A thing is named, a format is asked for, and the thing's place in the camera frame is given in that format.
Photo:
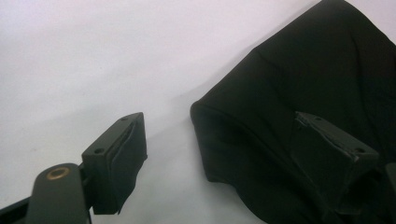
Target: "black plastic part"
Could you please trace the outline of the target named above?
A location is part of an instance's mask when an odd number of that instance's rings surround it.
[[[297,112],[290,139],[290,155],[335,212],[358,215],[362,204],[349,195],[354,183],[376,167],[379,154],[361,141],[318,116]]]
[[[28,205],[29,198],[26,198],[0,210],[0,224],[24,223]]]
[[[392,216],[392,223],[396,224],[396,163],[387,164],[385,170],[390,183],[389,212]]]
[[[119,119],[83,152],[83,172],[91,179],[96,215],[121,210],[147,157],[143,113]]]
[[[77,165],[56,165],[37,177],[25,223],[91,223]]]

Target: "brass insert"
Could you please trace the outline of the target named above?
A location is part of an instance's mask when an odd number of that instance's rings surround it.
[[[64,176],[68,175],[69,173],[70,173],[69,168],[67,168],[65,166],[61,166],[61,167],[51,170],[47,174],[47,179],[48,180],[56,180],[56,179],[59,179],[59,178],[62,178]]]

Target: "screw hole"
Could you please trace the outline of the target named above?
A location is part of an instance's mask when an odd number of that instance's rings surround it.
[[[366,151],[364,151],[363,148],[359,148],[359,147],[355,148],[354,150],[355,150],[355,152],[358,152],[358,153],[364,153],[364,152],[366,152]]]
[[[95,153],[95,154],[100,154],[100,153],[103,153],[104,151],[105,151],[104,148],[97,148],[97,149],[94,151],[94,153]]]

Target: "white background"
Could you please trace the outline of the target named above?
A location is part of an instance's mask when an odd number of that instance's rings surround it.
[[[141,111],[148,160],[136,189],[119,216],[93,223],[262,223],[205,180],[189,109],[317,2],[0,1],[0,208]],[[396,1],[348,2],[396,42]]]

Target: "black fabric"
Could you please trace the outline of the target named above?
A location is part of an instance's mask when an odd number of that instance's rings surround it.
[[[234,186],[271,224],[358,223],[329,209],[295,168],[287,151],[294,112],[323,117],[376,149],[380,186],[384,165],[396,161],[395,64],[395,45],[356,8],[318,3],[192,105],[208,180]],[[364,212],[387,223],[387,209],[371,202]]]

